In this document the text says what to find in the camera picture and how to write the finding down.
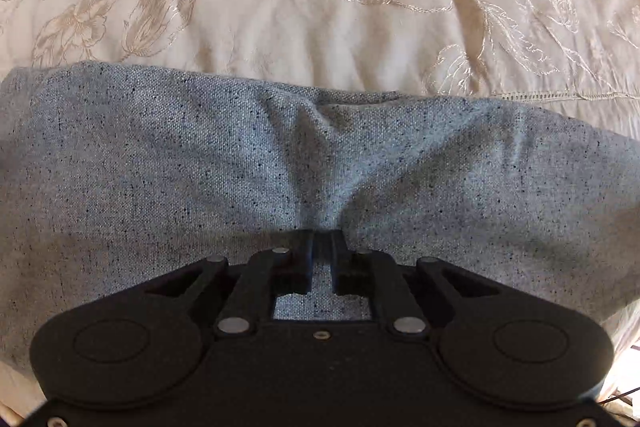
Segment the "grey speckled pants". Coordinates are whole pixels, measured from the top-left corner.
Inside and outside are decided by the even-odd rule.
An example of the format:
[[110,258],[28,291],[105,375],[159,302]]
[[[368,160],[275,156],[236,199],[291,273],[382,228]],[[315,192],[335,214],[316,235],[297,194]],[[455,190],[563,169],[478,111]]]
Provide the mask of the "grey speckled pants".
[[49,317],[295,230],[639,332],[639,144],[538,107],[83,62],[1,85],[1,358]]

